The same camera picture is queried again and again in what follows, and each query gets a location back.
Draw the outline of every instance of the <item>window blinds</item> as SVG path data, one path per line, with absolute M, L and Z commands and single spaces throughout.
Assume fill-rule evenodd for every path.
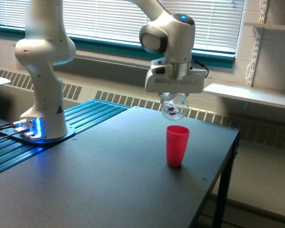
M 184 13 L 196 23 L 195 49 L 235 53 L 244 0 L 161 0 L 171 13 Z M 25 27 L 30 0 L 0 0 L 0 25 Z M 139 42 L 150 20 L 125 0 L 64 0 L 68 34 Z

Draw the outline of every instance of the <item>cable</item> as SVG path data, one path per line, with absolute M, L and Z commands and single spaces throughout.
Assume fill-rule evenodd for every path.
M 13 127 L 13 125 L 10 124 L 10 125 L 7 125 L 7 126 L 2 126 L 2 127 L 0 127 L 0 131 L 4 130 L 4 129 L 7 129 L 7 128 L 10 128 L 10 127 Z
M 194 63 L 200 65 L 201 67 L 203 67 L 203 68 L 205 68 L 207 70 L 207 74 L 206 74 L 206 77 L 205 77 L 205 78 L 207 78 L 208 75 L 209 75 L 209 69 L 205 66 L 205 64 L 199 62 L 197 59 L 194 60 Z
M 29 132 L 30 130 L 31 130 L 31 129 L 28 128 L 28 129 L 22 130 L 22 131 L 20 131 L 20 132 L 15 132 L 15 133 L 13 133 L 13 134 L 9 134 L 9 135 L 7 135 L 7 136 L 1 137 L 1 138 L 0 138 L 0 141 L 3 140 L 3 139 L 10 138 L 11 136 L 16 135 L 16 134 L 20 134 L 20 133 L 24 133 L 24 132 Z

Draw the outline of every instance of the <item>clear plastic ball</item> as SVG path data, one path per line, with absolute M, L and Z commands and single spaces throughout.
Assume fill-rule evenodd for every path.
M 189 103 L 185 94 L 163 93 L 161 112 L 168 120 L 179 120 L 187 115 Z

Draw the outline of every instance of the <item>blue light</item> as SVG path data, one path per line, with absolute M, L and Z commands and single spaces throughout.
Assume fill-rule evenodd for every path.
M 37 129 L 36 137 L 40 138 L 42 134 L 41 134 L 41 122 L 39 118 L 36 118 L 36 129 Z

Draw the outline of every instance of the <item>red plastic cup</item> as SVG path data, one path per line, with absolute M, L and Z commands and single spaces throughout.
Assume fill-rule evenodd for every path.
M 167 127 L 167 164 L 172 167 L 179 167 L 184 158 L 189 129 L 183 126 Z

